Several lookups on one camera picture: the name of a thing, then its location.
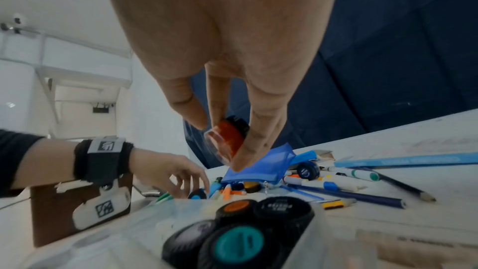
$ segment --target wrist strap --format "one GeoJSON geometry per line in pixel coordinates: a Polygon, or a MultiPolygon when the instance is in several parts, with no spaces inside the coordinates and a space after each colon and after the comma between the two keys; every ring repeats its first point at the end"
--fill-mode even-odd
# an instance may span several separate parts
{"type": "Polygon", "coordinates": [[[83,140],[75,148],[74,176],[97,185],[113,182],[129,172],[134,145],[117,137],[83,140]]]}

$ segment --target blue plastic bag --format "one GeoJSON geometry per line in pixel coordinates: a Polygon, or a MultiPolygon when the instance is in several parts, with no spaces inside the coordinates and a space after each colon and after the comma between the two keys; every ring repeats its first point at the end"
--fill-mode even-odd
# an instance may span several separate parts
{"type": "Polygon", "coordinates": [[[221,182],[233,181],[267,181],[273,185],[279,183],[290,163],[295,158],[294,151],[289,143],[271,149],[262,159],[253,166],[240,172],[233,172],[229,168],[221,182]]]}

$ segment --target black wrist strap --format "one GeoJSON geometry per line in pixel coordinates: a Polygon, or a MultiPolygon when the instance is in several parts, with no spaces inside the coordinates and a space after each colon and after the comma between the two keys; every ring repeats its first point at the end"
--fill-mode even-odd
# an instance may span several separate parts
{"type": "Polygon", "coordinates": [[[120,152],[88,153],[92,141],[83,140],[75,148],[73,174],[76,179],[104,185],[129,172],[132,143],[124,142],[120,152]]]}

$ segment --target black sleeve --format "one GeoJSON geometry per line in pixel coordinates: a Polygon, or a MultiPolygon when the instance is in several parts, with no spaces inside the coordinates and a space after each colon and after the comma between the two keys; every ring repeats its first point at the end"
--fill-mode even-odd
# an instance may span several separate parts
{"type": "Polygon", "coordinates": [[[23,156],[42,136],[0,130],[0,198],[18,195],[12,190],[15,174],[23,156]]]}

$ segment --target white table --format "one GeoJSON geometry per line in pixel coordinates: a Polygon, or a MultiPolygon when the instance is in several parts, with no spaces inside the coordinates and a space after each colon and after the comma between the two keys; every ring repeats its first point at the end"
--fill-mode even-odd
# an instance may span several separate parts
{"type": "MultiPolygon", "coordinates": [[[[426,138],[473,136],[478,137],[478,110],[301,148],[295,152],[328,149],[340,159],[426,138]]],[[[385,175],[429,192],[437,198],[437,202],[421,201],[387,183],[367,182],[369,188],[361,193],[403,198],[408,208],[403,210],[358,202],[348,208],[326,211],[329,224],[338,237],[345,239],[353,238],[356,229],[367,229],[478,244],[477,168],[478,165],[462,165],[381,170],[385,175]]],[[[214,181],[216,177],[224,176],[226,170],[226,167],[210,169],[207,175],[214,181]]],[[[255,193],[247,197],[262,199],[265,195],[255,193]]],[[[0,211],[1,267],[13,267],[33,250],[29,201],[0,211]]]]}

